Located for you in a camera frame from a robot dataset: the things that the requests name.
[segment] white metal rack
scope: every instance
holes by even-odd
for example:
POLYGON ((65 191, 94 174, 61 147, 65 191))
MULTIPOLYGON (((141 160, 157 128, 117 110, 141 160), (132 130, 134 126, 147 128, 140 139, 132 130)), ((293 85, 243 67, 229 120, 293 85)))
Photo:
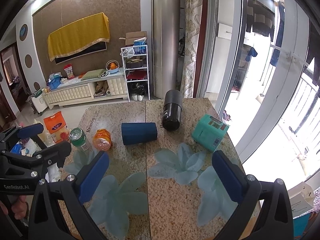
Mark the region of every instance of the white metal rack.
POLYGON ((125 81, 126 81, 126 84, 127 84, 127 94, 128 94, 128 99, 129 99, 129 102, 130 102, 130 96, 129 96, 129 89, 128 89, 128 83, 131 83, 131 82, 140 82, 140 81, 146 81, 148 82, 148 98, 150 100, 150 84, 149 84, 149 63, 148 63, 148 45, 138 45, 138 46, 130 46, 130 47, 124 47, 124 48, 121 48, 121 57, 122 57, 122 64, 123 64, 123 68, 124 68, 124 78, 125 78, 125 81), (146 67, 137 67, 137 68, 127 68, 126 67, 126 59, 128 57, 124 57, 123 56, 123 52, 125 49, 129 49, 129 48, 140 48, 140 47, 144 47, 146 48, 146 53, 145 54, 135 54, 133 57, 137 57, 137 56, 147 56, 146 60, 147 60, 147 66, 146 67), (142 80, 127 80, 127 75, 130 74, 130 72, 134 72, 135 70, 138 70, 138 69, 145 69, 147 70, 147 79, 142 79, 142 80))

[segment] gold trim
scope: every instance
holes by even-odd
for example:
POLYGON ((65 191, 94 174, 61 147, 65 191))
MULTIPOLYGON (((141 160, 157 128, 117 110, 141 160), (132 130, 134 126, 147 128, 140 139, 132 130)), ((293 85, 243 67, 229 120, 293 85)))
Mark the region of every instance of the gold trim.
POLYGON ((75 51, 73 51, 73 52, 69 52, 69 53, 61 54, 61 55, 55 55, 53 58, 50 58, 50 61, 53 61, 55 58, 59 58, 59 57, 68 57, 68 56, 71 56, 71 55, 76 54, 76 53, 78 53, 78 52, 81 52, 81 51, 89 48, 90 46, 92 46, 92 45, 94 45, 94 44, 96 44, 96 43, 98 43, 98 42, 101 42, 101 41, 110 42, 110 39, 106 39, 106 38, 97 39, 97 40, 95 40, 95 41, 93 41, 93 42, 90 42, 89 44, 87 44, 87 45, 83 46, 82 48, 77 49, 77 50, 75 50, 75 51))

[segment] orange paper bag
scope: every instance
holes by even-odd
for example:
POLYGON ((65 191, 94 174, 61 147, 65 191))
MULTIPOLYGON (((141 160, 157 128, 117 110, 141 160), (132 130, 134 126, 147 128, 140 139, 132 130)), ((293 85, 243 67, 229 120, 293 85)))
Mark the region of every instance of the orange paper bag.
POLYGON ((64 120, 61 111, 44 118, 43 121, 55 143, 67 141, 69 139, 70 130, 67 128, 66 121, 64 120))

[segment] green pillow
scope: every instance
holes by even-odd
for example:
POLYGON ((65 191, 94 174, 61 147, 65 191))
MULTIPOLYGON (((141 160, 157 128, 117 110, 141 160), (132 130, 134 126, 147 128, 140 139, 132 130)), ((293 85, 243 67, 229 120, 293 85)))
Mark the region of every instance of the green pillow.
POLYGON ((100 78, 101 75, 104 73, 105 69, 96 69, 88 71, 84 76, 81 78, 81 80, 91 79, 91 78, 100 78))

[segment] white paper bag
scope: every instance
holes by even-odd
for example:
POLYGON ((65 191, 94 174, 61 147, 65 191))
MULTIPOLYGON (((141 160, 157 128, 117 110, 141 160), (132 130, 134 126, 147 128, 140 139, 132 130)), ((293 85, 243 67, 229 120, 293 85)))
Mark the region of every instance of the white paper bag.
POLYGON ((301 182, 292 189, 289 189, 288 195, 293 217, 299 216, 313 208, 315 194, 311 186, 305 182, 301 182))

